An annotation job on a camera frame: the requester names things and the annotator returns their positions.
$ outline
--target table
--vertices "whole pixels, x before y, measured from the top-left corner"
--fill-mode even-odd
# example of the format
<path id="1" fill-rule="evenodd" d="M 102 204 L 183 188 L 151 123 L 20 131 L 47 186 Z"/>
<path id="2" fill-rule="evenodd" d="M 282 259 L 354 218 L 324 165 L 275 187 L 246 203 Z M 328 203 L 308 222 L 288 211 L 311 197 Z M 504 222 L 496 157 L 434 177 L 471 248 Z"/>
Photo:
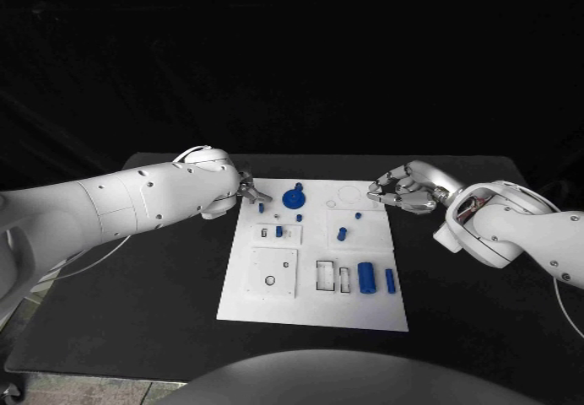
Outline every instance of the table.
<path id="1" fill-rule="evenodd" d="M 135 154 L 125 168 L 170 161 Z M 374 180 L 419 159 L 471 184 L 524 185 L 513 162 L 488 156 L 230 155 L 255 177 Z M 216 321 L 237 206 L 135 235 L 83 275 L 56 282 L 5 363 L 43 371 L 188 381 L 259 354 L 337 348 L 395 354 L 480 376 L 545 403 L 582 403 L 584 342 L 556 305 L 552 279 L 522 255 L 504 268 L 452 254 L 432 239 L 444 208 L 415 216 L 387 208 L 409 332 Z M 89 264 L 115 246 L 95 248 Z M 582 324 L 584 292 L 562 286 Z"/>

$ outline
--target blue tube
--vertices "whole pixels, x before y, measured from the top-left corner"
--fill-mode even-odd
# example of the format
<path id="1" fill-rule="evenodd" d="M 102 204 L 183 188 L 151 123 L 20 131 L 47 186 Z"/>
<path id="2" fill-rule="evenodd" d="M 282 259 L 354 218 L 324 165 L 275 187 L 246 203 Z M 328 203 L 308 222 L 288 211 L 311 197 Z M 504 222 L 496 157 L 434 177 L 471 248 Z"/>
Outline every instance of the blue tube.
<path id="1" fill-rule="evenodd" d="M 359 263 L 356 271 L 359 273 L 359 290 L 361 294 L 373 294 L 377 291 L 374 286 L 373 265 L 369 262 Z"/>
<path id="2" fill-rule="evenodd" d="M 340 229 L 338 229 L 337 239 L 338 239 L 340 241 L 343 241 L 344 238 L 346 238 L 346 228 L 340 228 Z"/>
<path id="3" fill-rule="evenodd" d="M 390 268 L 385 269 L 385 280 L 386 280 L 386 292 L 389 294 L 395 294 L 393 271 Z"/>

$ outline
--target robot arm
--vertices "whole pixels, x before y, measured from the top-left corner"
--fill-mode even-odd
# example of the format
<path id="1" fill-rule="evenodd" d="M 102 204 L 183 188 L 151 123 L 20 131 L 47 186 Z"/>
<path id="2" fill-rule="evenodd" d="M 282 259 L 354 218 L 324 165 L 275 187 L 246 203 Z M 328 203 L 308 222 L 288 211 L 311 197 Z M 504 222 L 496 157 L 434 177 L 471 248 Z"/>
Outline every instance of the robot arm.
<path id="1" fill-rule="evenodd" d="M 392 180 L 399 180 L 396 194 L 377 192 Z M 367 197 L 412 213 L 429 213 L 444 203 L 445 222 L 434 239 L 452 252 L 464 249 L 487 266 L 503 268 L 526 251 L 556 279 L 584 288 L 584 213 L 555 212 L 530 190 L 506 181 L 464 187 L 413 161 L 379 177 Z"/>
<path id="2" fill-rule="evenodd" d="M 0 192 L 0 317 L 47 271 L 79 251 L 200 214 L 222 216 L 253 189 L 227 154 L 210 147 L 183 162 L 26 190 Z"/>

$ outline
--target robotic hand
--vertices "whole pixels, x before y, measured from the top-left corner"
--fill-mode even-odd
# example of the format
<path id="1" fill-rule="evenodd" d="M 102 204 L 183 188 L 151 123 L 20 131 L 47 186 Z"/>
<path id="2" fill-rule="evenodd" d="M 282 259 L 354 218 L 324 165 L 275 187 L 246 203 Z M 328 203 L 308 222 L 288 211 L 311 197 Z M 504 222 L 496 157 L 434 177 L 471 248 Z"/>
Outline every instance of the robotic hand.
<path id="1" fill-rule="evenodd" d="M 395 194 L 380 186 L 399 180 Z M 584 289 L 584 213 L 559 212 L 535 192 L 507 181 L 465 187 L 423 162 L 385 173 L 369 186 L 369 199 L 412 213 L 447 207 L 434 239 L 455 253 L 464 249 L 490 267 L 503 268 L 522 251 L 548 273 Z"/>
<path id="2" fill-rule="evenodd" d="M 0 192 L 0 318 L 75 253 L 196 214 L 220 217 L 236 195 L 271 201 L 249 170 L 237 171 L 227 154 L 207 146 L 174 162 Z"/>

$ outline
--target black curtain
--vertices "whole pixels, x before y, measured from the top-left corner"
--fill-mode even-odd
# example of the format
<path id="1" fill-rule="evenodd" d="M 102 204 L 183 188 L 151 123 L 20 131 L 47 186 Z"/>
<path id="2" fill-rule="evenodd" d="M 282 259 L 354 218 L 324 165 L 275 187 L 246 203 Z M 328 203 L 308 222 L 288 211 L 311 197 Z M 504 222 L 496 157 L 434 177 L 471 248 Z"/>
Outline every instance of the black curtain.
<path id="1" fill-rule="evenodd" d="M 0 2 L 2 189 L 199 144 L 504 155 L 573 186 L 582 3 L 139 3 Z"/>

